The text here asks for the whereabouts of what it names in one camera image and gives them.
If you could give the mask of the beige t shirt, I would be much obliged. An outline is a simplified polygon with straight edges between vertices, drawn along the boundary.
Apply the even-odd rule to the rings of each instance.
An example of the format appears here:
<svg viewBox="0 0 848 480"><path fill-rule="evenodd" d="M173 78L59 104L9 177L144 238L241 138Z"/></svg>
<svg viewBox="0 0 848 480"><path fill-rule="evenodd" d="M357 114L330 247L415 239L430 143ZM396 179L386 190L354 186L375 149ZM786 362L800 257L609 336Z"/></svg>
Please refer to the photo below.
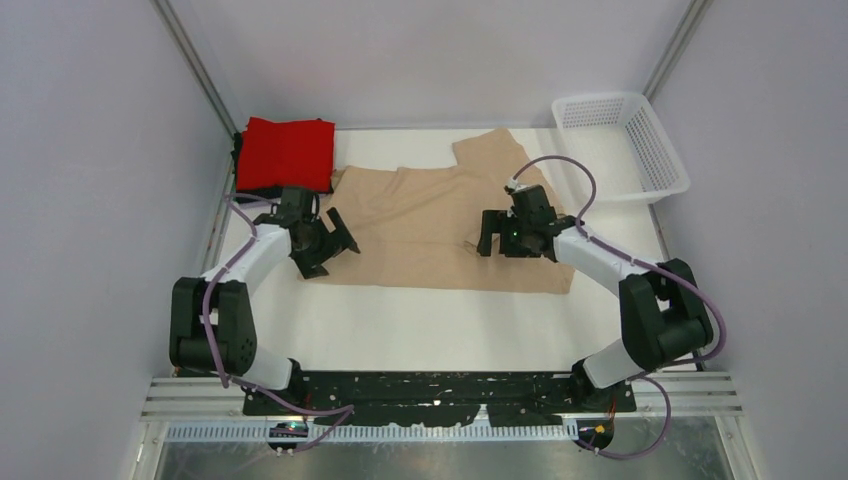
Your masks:
<svg viewBox="0 0 848 480"><path fill-rule="evenodd" d="M569 292L575 271L545 258L482 257L485 210L505 210L504 186L529 156L506 128L345 134L342 165L322 208L336 208L360 251L326 262L328 285Z"/></svg>

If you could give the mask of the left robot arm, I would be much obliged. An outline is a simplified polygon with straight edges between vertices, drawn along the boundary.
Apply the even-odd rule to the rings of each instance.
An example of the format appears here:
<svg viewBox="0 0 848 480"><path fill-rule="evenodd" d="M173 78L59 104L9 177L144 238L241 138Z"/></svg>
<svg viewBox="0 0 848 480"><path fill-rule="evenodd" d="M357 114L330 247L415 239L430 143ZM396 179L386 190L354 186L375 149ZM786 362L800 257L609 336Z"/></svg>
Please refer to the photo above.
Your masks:
<svg viewBox="0 0 848 480"><path fill-rule="evenodd" d="M339 210L323 208L313 190L285 187L255 217L236 204L257 198L234 193L226 200L249 229L238 249L202 275L175 282L169 358L181 370L217 375L223 386L268 388L270 403L293 414L307 398L305 385L294 379L300 366L261 344L253 294L281 262L292 261L309 280L327 276L328 260L360 249Z"/></svg>

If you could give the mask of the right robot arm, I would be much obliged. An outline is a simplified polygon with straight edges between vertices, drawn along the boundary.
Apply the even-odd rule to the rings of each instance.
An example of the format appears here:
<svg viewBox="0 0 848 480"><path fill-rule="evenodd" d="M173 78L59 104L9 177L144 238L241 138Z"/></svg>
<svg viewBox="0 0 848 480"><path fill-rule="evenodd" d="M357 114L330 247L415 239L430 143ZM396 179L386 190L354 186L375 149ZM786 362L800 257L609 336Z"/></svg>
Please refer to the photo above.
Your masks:
<svg viewBox="0 0 848 480"><path fill-rule="evenodd" d="M558 214L539 185L513 188L508 195L510 208L481 214L480 256L498 252L507 258L567 264L619 302L619 339L572 366L567 391L577 406L596 410L610 398L611 387L713 342L705 302L686 262L649 263L626 254L597 236L581 217Z"/></svg>

